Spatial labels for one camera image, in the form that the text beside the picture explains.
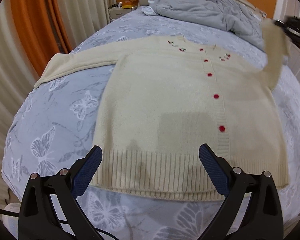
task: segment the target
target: drawer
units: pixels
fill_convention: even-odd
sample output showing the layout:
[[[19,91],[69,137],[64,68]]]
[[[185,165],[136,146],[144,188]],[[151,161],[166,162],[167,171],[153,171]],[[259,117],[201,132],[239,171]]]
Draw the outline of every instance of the drawer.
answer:
[[[131,12],[131,8],[127,8],[127,9],[114,8],[114,9],[109,10],[109,16],[110,16],[110,19],[115,20],[129,12]]]

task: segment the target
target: sweater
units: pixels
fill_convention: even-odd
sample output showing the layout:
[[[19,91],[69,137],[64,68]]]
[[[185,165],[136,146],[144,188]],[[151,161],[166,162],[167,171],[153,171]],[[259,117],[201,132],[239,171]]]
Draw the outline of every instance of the sweater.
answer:
[[[93,144],[103,160],[91,185],[181,201],[220,200],[198,150],[246,173],[289,182],[282,127],[271,90],[287,54],[282,30],[263,26],[268,64],[258,70],[218,46],[183,36],[119,41],[56,54],[35,85],[74,71],[116,64],[98,110]]]

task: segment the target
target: sweater sleeve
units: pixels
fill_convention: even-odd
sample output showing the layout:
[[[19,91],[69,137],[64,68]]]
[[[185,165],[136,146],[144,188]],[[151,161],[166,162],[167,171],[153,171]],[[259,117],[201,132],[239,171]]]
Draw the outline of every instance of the sweater sleeve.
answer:
[[[83,69],[116,64],[118,59],[125,54],[140,49],[140,47],[144,48],[149,44],[149,39],[151,39],[151,36],[128,41],[111,42],[75,54],[55,54],[48,62],[34,88],[38,88],[42,83]]]
[[[260,74],[267,87],[273,90],[281,74],[283,55],[289,55],[287,38],[283,30],[270,20],[264,21],[262,31],[268,63]]]

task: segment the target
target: blanket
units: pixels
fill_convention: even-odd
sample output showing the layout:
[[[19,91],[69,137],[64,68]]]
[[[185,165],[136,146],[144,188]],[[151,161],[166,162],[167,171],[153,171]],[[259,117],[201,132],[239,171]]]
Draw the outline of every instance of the blanket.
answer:
[[[263,49],[260,19],[235,0],[155,0],[150,7],[161,16],[232,31]]]

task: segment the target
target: silver bolt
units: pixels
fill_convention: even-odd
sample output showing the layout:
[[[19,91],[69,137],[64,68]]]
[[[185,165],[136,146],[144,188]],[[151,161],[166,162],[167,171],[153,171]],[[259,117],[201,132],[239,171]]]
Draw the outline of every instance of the silver bolt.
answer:
[[[233,172],[236,173],[236,174],[240,174],[242,172],[242,170],[238,167],[234,167]]]
[[[60,172],[60,175],[66,175],[68,173],[68,170],[67,169],[62,169]]]
[[[271,177],[271,173],[269,171],[265,171],[263,174],[268,178]]]
[[[38,173],[32,173],[31,175],[30,175],[30,178],[31,179],[36,179],[38,177]]]

